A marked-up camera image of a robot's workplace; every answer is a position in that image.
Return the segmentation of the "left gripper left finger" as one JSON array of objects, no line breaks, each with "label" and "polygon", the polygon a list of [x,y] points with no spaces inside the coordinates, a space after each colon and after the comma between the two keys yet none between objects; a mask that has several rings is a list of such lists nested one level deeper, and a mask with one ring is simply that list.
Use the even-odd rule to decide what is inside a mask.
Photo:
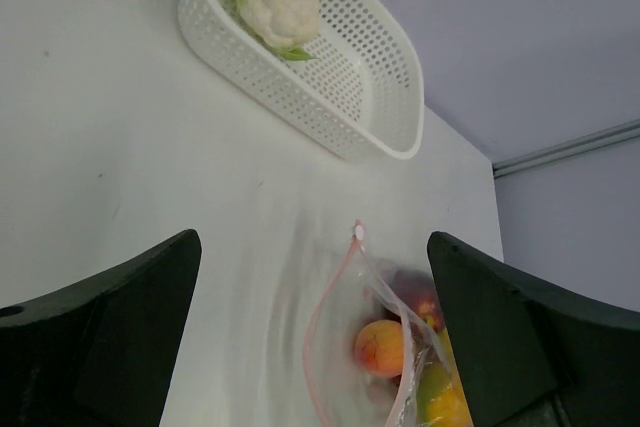
[{"label": "left gripper left finger", "polygon": [[159,425],[202,247],[184,230],[1,310],[4,426]]}]

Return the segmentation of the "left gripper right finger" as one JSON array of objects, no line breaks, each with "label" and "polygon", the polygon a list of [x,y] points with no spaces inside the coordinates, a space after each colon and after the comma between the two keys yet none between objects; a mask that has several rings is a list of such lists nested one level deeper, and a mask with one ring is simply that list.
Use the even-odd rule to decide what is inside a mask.
[{"label": "left gripper right finger", "polygon": [[476,426],[636,426],[639,315],[445,233],[426,252]]}]

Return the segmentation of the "clear zip top bag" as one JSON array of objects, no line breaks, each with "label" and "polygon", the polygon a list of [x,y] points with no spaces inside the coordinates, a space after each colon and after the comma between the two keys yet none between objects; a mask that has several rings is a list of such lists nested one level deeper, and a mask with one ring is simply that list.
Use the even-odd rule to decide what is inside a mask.
[{"label": "clear zip top bag", "polygon": [[429,272],[369,255],[362,223],[313,311],[304,373],[324,426],[470,426]]}]

